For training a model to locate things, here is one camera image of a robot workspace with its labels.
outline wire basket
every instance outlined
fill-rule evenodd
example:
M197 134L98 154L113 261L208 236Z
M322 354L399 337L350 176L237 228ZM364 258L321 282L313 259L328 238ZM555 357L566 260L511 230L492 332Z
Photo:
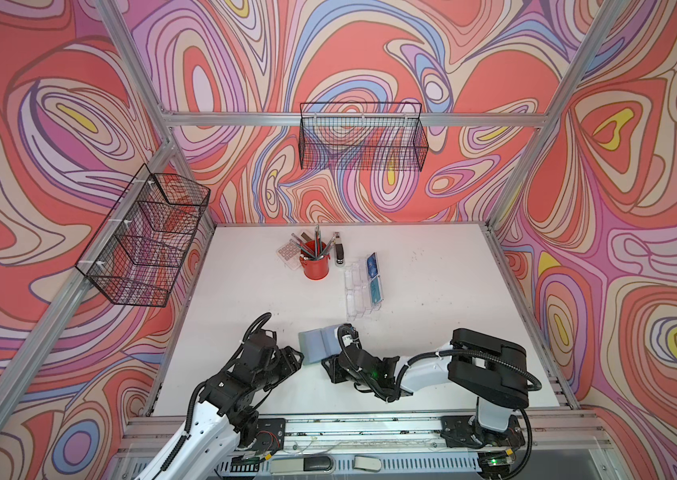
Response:
M209 199L194 180L150 174L84 275L112 303L167 305Z
M298 159L304 170L417 170L429 151L418 102L305 102Z

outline white table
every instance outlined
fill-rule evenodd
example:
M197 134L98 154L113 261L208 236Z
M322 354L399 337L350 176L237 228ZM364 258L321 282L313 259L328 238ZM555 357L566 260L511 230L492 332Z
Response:
M346 321L343 270L331 260L323 280L307 279L276 256L297 226L219 227L170 359L154 416L181 416L192 389L215 373L257 316L278 344L298 349L298 332ZM323 226L339 231L346 263L378 253L384 302L353 321L373 355L437 349L464 327L519 343L527 369L544 385L532 407L558 406L525 326L476 224ZM265 414L410 412L475 408L476 396L454 383L432 386L391 404L361 394L351 382L333 385L319 363L304 366L259 408Z

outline psychedelic patterned wall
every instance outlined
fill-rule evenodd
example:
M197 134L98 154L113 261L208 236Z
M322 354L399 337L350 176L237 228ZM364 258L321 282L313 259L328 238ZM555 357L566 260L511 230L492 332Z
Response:
M543 112L597 13L587 0L144 2L125 12L167 110L416 100ZM296 128L185 127L222 223L486 220L530 129L428 128L420 173L304 172Z
M577 398L677 478L677 2L632 2L498 230Z
M86 2L0 0L0 374L158 145ZM0 480L99 478L143 408L202 232L162 310L92 291L0 434Z

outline clear plastic organizer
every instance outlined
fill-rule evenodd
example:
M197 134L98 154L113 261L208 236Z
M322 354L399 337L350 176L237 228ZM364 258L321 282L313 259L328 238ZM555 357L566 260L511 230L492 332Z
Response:
M384 293L376 254L368 255L344 268L346 318L351 321L382 307Z

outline red pen holder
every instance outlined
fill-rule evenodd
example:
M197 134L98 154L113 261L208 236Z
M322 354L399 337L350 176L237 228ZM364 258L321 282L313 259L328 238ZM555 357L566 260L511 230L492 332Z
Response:
M320 242L321 246L320 248L325 248L325 243ZM314 240L311 242L306 243L306 248L308 250L314 251ZM304 256L305 254L302 253L301 257L301 266L304 267L304 275L306 275L307 278L311 280L321 280L325 278L326 275L328 275L328 260L330 260L331 256L329 254L326 254L323 258L320 260L309 260L305 259Z

